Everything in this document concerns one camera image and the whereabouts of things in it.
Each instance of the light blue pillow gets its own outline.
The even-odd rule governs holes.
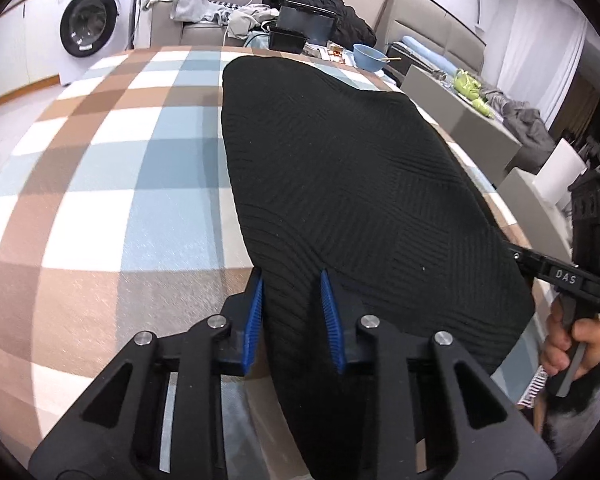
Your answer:
[[[415,38],[411,36],[403,36],[402,42],[408,46],[411,50],[420,54],[427,61],[432,62],[440,70],[444,70],[449,75],[455,75],[458,67],[451,63],[446,57],[436,54],[432,50],[429,50],[426,46],[421,44]]]

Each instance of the black jacket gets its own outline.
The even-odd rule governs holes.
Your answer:
[[[333,43],[353,50],[354,43],[368,46],[376,44],[376,35],[365,20],[359,18],[353,7],[346,6],[342,0],[262,0],[262,3],[279,9],[285,2],[292,1],[307,4],[320,9],[331,10],[338,15],[336,28],[330,37]]]

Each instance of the black ribbed garment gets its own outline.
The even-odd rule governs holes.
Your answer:
[[[368,384],[337,376],[320,306],[333,267],[400,330],[447,330],[492,373],[534,312],[478,190],[400,92],[305,64],[241,57],[222,136],[240,228],[264,279],[276,393],[316,480],[353,479]]]

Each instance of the tiled floor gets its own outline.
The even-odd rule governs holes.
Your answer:
[[[29,127],[62,90],[61,86],[45,88],[0,106],[0,168]]]

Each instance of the blue bowl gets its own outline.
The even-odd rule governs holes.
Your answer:
[[[380,61],[386,57],[386,54],[383,54],[379,50],[371,48],[370,46],[366,46],[360,43],[356,43],[353,46],[353,61],[356,62],[356,66],[361,68],[362,70],[369,70],[369,72],[377,72],[384,65],[389,63],[388,61]]]

